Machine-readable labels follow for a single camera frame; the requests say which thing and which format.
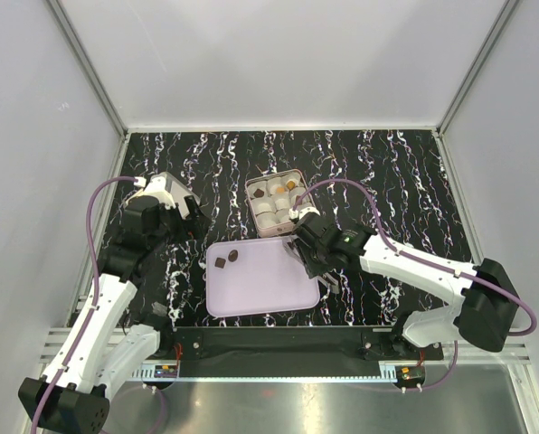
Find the lilac plastic tray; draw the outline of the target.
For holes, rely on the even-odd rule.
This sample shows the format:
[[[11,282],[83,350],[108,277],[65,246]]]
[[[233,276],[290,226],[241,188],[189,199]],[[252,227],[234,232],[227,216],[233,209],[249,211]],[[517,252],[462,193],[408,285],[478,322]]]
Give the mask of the lilac plastic tray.
[[[304,310],[320,300],[318,281],[285,248],[287,239],[275,237],[212,244],[206,251],[205,302],[215,317],[250,316]],[[228,261],[237,250],[235,262]],[[216,268],[217,258],[226,260]]]

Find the dark oval chocolate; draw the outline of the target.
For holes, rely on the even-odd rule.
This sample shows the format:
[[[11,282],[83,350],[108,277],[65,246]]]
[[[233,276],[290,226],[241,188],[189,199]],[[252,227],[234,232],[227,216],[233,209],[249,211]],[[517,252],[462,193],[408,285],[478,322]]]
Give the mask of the dark oval chocolate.
[[[231,250],[228,254],[228,261],[235,262],[239,257],[239,252],[237,250]]]

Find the pink tin lid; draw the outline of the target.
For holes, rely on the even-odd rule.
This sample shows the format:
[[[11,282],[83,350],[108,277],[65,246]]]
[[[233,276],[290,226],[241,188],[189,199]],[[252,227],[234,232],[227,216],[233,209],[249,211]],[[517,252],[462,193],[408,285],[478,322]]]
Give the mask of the pink tin lid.
[[[184,198],[192,197],[197,204],[200,204],[199,197],[168,172],[152,175],[148,181],[138,176],[134,186],[138,187],[138,190],[124,202],[125,205],[129,205],[130,202],[138,197],[147,195],[155,197],[160,203],[169,207],[177,208],[181,216],[185,219],[189,216],[190,212]]]

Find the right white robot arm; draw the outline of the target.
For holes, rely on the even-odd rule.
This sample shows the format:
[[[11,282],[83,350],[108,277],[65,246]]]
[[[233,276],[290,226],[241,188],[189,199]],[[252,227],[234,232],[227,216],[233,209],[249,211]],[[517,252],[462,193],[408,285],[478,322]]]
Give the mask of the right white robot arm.
[[[478,265],[444,259],[389,239],[364,226],[340,230],[316,209],[291,211],[291,249],[311,278],[336,270],[395,279],[444,302],[444,307],[400,316],[391,348],[411,358],[444,341],[467,341],[499,353],[511,334],[518,294],[504,267],[492,259]]]

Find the pink chocolate tin box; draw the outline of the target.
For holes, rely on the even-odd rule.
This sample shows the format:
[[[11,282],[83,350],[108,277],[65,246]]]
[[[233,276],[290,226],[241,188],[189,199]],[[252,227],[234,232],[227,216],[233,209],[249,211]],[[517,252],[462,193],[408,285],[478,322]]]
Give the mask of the pink chocolate tin box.
[[[289,190],[286,186],[288,181],[294,181],[296,187]],[[284,193],[276,193],[279,186],[285,188]],[[265,196],[253,198],[252,194],[258,188],[265,191]],[[307,188],[304,175],[298,169],[248,179],[245,183],[246,199],[258,236],[272,238],[290,234],[294,222],[289,218],[289,210]]]

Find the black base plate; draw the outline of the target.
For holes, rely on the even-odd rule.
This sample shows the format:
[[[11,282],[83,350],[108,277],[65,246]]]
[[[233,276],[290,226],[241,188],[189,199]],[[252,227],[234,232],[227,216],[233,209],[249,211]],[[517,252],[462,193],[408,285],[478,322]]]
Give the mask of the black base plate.
[[[397,352],[375,326],[188,327],[168,332],[155,357],[188,378],[374,377],[381,363],[444,360],[438,344]]]

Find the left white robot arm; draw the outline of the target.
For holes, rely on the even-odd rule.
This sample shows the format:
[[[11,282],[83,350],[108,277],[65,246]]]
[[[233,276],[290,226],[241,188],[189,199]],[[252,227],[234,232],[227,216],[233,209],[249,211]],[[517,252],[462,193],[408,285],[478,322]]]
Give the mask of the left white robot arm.
[[[167,357],[175,336],[150,314],[132,325],[113,349],[107,345],[138,291],[149,261],[164,246],[199,240],[208,218],[193,195],[166,204],[155,196],[131,200],[117,234],[101,251],[92,289],[61,350],[37,379],[25,378],[18,397],[31,417],[31,431],[99,433],[121,386],[149,356]]]

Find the dark square chocolate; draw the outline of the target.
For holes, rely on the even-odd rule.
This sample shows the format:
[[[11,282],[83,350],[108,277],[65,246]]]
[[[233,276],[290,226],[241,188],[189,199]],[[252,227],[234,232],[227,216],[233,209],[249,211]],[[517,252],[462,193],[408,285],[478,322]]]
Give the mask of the dark square chocolate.
[[[214,262],[214,266],[219,269],[223,269],[225,266],[226,260],[223,258],[217,258]]]

